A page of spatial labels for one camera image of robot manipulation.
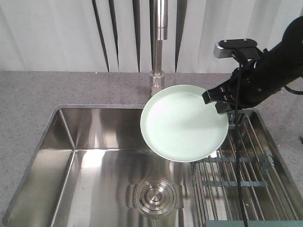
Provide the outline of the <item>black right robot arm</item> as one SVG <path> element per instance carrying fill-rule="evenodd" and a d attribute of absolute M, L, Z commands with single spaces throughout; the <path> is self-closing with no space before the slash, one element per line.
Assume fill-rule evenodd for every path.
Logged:
<path fill-rule="evenodd" d="M 239 66 L 231 77 L 202 97 L 214 103 L 218 113 L 255 107 L 303 75 L 303 18 L 286 28 L 282 40 L 271 50 L 261 51 L 249 38 L 217 42 L 216 58 L 234 58 Z"/>

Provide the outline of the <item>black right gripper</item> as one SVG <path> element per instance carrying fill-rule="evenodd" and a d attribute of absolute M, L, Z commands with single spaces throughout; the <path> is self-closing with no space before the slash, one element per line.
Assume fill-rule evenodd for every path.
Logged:
<path fill-rule="evenodd" d="M 278 84 L 281 60 L 277 57 L 250 60 L 241 70 L 238 91 L 238 107 L 234 103 L 234 94 L 230 82 L 226 81 L 202 94 L 205 104 L 217 102 L 215 108 L 218 114 L 235 113 L 239 108 L 257 106 L 269 96 L 281 90 Z"/>

